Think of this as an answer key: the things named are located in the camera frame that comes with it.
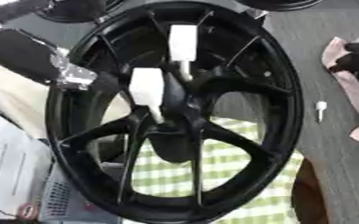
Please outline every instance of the wheel spoke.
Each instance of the wheel spoke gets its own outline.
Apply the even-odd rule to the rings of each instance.
[[[137,109],[126,117],[118,120],[107,122],[93,129],[86,130],[82,133],[67,137],[60,142],[60,145],[67,148],[78,148],[78,146],[88,144],[100,137],[108,137],[111,135],[128,134],[132,126],[137,125],[142,116],[147,115],[145,109]]]
[[[249,140],[248,138],[240,136],[239,134],[212,122],[206,123],[203,136],[206,139],[214,139],[239,147],[248,152],[252,156],[252,159],[276,157],[274,152],[266,150],[261,145]]]
[[[119,182],[119,190],[117,195],[117,203],[122,204],[126,199],[127,189],[130,189],[133,169],[135,167],[138,153],[145,140],[145,134],[139,129],[130,132],[128,138],[128,146],[125,152],[125,161],[123,164],[123,174]]]
[[[197,22],[197,26],[201,26],[209,17],[212,17],[215,14],[212,10],[207,10],[206,13],[201,17],[199,22]]]
[[[241,48],[230,60],[228,60],[226,67],[231,67],[232,65],[234,65],[234,63],[241,58],[243,53],[245,53],[246,49],[248,49],[250,46],[256,43],[256,41],[258,41],[259,39],[260,37],[256,36],[253,39],[251,39],[248,43],[246,43],[246,45],[243,48]]]
[[[156,19],[155,13],[153,11],[148,11],[148,18],[152,21],[153,25],[155,26],[155,29],[157,32],[166,40],[166,43],[168,44],[168,34],[163,28],[163,26],[158,22]]]
[[[202,139],[201,136],[192,141],[192,174],[193,174],[193,191],[194,191],[194,204],[196,207],[202,207]]]
[[[120,69],[121,63],[120,63],[118,54],[116,53],[116,50],[114,49],[113,45],[103,34],[99,34],[98,38],[104,43],[104,45],[106,45],[108,52],[110,54],[110,57],[114,60],[118,69]]]
[[[62,145],[72,146],[74,144],[83,145],[100,137],[107,137],[115,134],[125,134],[128,132],[130,125],[130,118],[127,116],[115,120],[113,122],[105,123],[93,129],[86,130],[80,134],[68,137],[61,141]]]
[[[206,97],[220,96],[229,92],[245,92],[272,98],[286,98],[291,95],[289,90],[281,87],[257,83],[243,77],[214,77],[203,81],[196,91]]]

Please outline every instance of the green checkered cloth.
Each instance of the green checkered cloth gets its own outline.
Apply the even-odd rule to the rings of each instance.
[[[258,126],[228,118],[213,122],[233,130],[255,142],[259,141]],[[244,150],[233,145],[206,140],[202,150],[203,190],[224,184],[251,160]],[[299,223],[292,209],[291,193],[303,156],[295,151],[285,169],[251,202],[226,214],[214,223],[219,224],[290,224]],[[132,176],[134,190],[159,197],[183,197],[192,193],[190,162],[170,164],[162,160],[146,142],[142,147]],[[125,220],[123,223],[136,223]]]

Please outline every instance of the black wheel rim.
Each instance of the black wheel rim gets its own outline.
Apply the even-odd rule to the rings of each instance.
[[[123,1],[124,0],[106,0],[106,12],[113,11],[120,7]],[[37,15],[55,23],[62,24],[88,23],[96,20],[96,13],[100,14],[100,12],[86,8],[83,4],[80,4],[80,2],[79,0],[58,1],[52,9],[38,11]]]
[[[88,200],[113,214],[134,221],[195,223],[213,221],[223,216],[252,200],[278,175],[291,156],[300,133],[303,102],[299,80],[290,60],[276,40],[251,17],[222,7],[206,3],[177,2],[154,3],[128,10],[92,31],[74,48],[70,58],[73,63],[99,72],[121,72],[120,80],[125,86],[129,84],[129,77],[126,75],[135,63],[138,67],[162,67],[166,74],[175,76],[176,68],[165,63],[166,41],[168,25],[178,23],[197,24],[201,35],[199,55],[209,55],[212,52],[216,58],[222,59],[215,60],[214,63],[223,66],[228,74],[234,74],[227,77],[213,76],[211,79],[201,76],[190,85],[195,95],[191,98],[202,102],[196,103],[202,107],[198,112],[185,112],[187,127],[192,133],[192,143],[189,145],[196,149],[192,150],[194,154],[191,157],[194,164],[194,195],[158,198],[132,191],[132,166],[136,161],[140,142],[153,123],[145,108],[133,107],[133,112],[125,118],[83,132],[86,127],[81,126],[86,123],[86,118],[81,115],[80,110],[74,109],[74,103],[87,95],[85,99],[89,99],[91,104],[86,114],[94,112],[98,116],[101,113],[96,112],[96,108],[107,101],[105,97],[96,100],[99,93],[61,91],[52,87],[47,102],[48,136],[57,161],[66,175]],[[218,47],[220,50],[214,52],[217,46],[215,41],[222,43],[221,38],[228,38],[226,40],[231,41],[227,43],[235,47],[226,45]],[[158,59],[146,59],[141,64],[135,62],[135,57],[139,58],[138,56],[150,51],[158,55]],[[102,59],[102,55],[98,55],[99,52],[106,53],[106,61]],[[261,64],[267,66],[272,74],[279,74],[275,77],[278,85],[244,79],[233,72],[234,67],[240,67],[243,60],[249,57],[247,52],[264,55],[268,63]],[[260,145],[207,121],[211,114],[210,105],[215,102],[215,97],[232,91],[261,94],[271,104],[267,133]],[[130,131],[130,145],[124,162],[129,169],[123,169],[123,176],[114,180],[100,171],[94,159],[86,153],[85,146],[88,141],[97,137],[127,134]],[[228,183],[209,192],[203,192],[199,187],[201,171],[198,143],[204,138],[223,140],[246,148],[252,156],[252,161],[243,171]]]
[[[265,11],[298,11],[303,10],[323,0],[236,0],[240,4]]]

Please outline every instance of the table surface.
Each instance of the table surface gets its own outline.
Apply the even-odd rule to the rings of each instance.
[[[129,0],[123,8],[148,2],[151,1]],[[223,1],[206,2],[222,4]],[[234,1],[223,4],[238,11],[245,9]],[[35,16],[20,18],[10,25],[23,27],[64,47],[72,47],[94,27],[93,24],[54,24]],[[306,102],[299,150],[315,166],[330,221],[359,223],[359,143],[348,137],[359,126],[359,115],[320,63],[321,53],[332,37],[359,36],[359,0],[326,0],[308,10],[273,12],[266,27],[286,49],[299,72]],[[314,121],[314,103],[319,100],[328,102],[322,124]],[[238,105],[238,101],[227,99],[219,110],[239,118],[256,113],[245,107],[246,102],[233,110],[231,102]]]

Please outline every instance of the white peg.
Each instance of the white peg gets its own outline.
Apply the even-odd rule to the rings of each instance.
[[[321,123],[322,120],[324,119],[324,110],[327,109],[327,103],[325,101],[318,101],[316,103],[316,109],[317,109],[317,121]]]
[[[197,25],[175,24],[170,29],[170,57],[178,61],[180,72],[185,81],[191,81],[190,65],[197,56]]]
[[[130,81],[130,94],[137,105],[147,106],[157,123],[162,123],[164,117],[159,106],[163,101],[165,81],[159,68],[140,68],[133,70]]]

